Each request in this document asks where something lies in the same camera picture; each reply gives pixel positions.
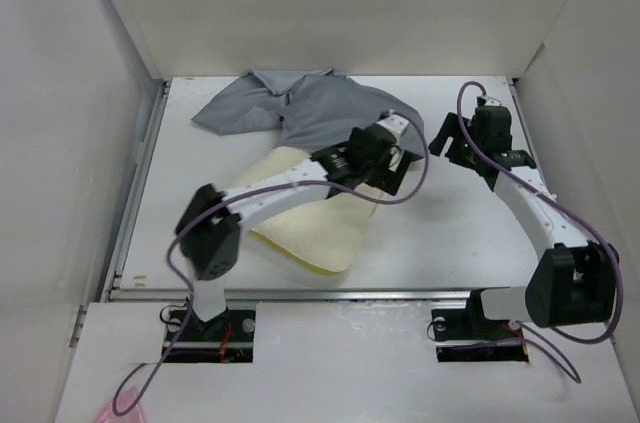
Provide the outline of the grey pillowcase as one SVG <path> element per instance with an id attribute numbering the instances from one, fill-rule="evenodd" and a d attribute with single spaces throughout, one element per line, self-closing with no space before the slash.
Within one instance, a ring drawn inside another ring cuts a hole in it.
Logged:
<path id="1" fill-rule="evenodd" d="M 420 114 L 395 96 L 335 70 L 249 70 L 216 94 L 191 121 L 219 136 L 278 130 L 278 144 L 306 150 L 347 140 L 388 111 L 411 124 L 401 138 L 415 161 L 424 157 Z"/>

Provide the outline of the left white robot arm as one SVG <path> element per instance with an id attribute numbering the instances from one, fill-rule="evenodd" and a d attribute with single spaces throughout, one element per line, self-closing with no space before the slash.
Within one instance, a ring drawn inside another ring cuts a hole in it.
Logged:
<path id="1" fill-rule="evenodd" d="M 387 114 L 272 177 L 227 190 L 200 187 L 170 246 L 187 261 L 182 279 L 189 291 L 186 320 L 191 330 L 205 340 L 222 332 L 228 311 L 222 279 L 237 262 L 243 235 L 256 225 L 341 194 L 374 202 L 359 191 L 361 185 L 389 195 L 391 205 L 399 203 L 396 194 L 412 161 L 400 142 L 410 125 L 398 114 Z"/>

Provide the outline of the cream yellow pillow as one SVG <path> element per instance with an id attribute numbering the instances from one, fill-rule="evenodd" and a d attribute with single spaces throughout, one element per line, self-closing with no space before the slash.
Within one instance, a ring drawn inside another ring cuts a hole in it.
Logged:
<path id="1" fill-rule="evenodd" d="M 241 186 L 291 169 L 310 155 L 292 147 L 276 147 L 233 181 Z M 341 193 L 295 207 L 268 219 L 249 234 L 323 275 L 343 273 L 356 261 L 377 204 Z"/>

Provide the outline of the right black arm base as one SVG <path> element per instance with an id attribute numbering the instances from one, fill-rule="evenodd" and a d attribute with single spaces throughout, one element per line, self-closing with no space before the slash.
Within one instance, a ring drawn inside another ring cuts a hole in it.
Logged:
<path id="1" fill-rule="evenodd" d="M 529 362 L 523 332 L 508 320 L 488 319 L 479 290 L 465 299 L 431 303 L 430 312 L 439 363 Z"/>

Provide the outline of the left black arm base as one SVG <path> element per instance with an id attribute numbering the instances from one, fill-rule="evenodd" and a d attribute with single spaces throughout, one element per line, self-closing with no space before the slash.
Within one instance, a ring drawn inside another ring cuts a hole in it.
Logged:
<path id="1" fill-rule="evenodd" d="M 165 325 L 160 355 L 165 363 L 252 363 L 256 330 L 255 308 L 227 309 L 208 323 L 192 316 L 176 342 L 171 344 L 186 316 L 186 305 L 170 304 L 159 312 Z"/>

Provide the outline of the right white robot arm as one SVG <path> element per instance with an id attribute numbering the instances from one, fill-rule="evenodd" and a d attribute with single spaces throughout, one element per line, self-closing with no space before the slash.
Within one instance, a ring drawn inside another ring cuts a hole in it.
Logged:
<path id="1" fill-rule="evenodd" d="M 429 145 L 434 156 L 476 172 L 509 208 L 528 237 L 537 266 L 523 287 L 484 289 L 463 313 L 466 330 L 484 337 L 513 310 L 541 328 L 599 323 L 614 310 L 616 281 L 609 252 L 553 206 L 533 157 L 512 148 L 511 114 L 479 106 L 472 118 L 446 116 Z"/>

